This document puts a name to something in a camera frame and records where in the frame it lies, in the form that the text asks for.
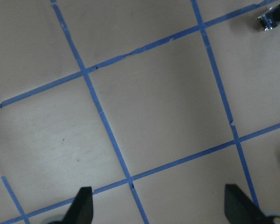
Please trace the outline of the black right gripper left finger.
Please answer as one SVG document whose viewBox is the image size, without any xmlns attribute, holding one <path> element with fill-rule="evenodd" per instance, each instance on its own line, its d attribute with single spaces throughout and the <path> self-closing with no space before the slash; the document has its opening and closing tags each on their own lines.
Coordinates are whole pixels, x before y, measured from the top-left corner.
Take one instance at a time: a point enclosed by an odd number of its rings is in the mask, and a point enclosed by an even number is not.
<svg viewBox="0 0 280 224">
<path fill-rule="evenodd" d="M 92 188 L 81 187 L 61 223 L 91 224 L 93 213 Z"/>
</svg>

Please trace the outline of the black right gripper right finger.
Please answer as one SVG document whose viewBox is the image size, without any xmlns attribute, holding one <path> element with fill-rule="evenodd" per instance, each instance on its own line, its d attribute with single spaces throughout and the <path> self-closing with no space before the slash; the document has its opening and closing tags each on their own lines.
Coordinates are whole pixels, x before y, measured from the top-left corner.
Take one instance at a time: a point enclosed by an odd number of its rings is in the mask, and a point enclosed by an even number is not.
<svg viewBox="0 0 280 224">
<path fill-rule="evenodd" d="M 224 213 L 230 224 L 267 224 L 267 217 L 236 184 L 224 188 Z"/>
</svg>

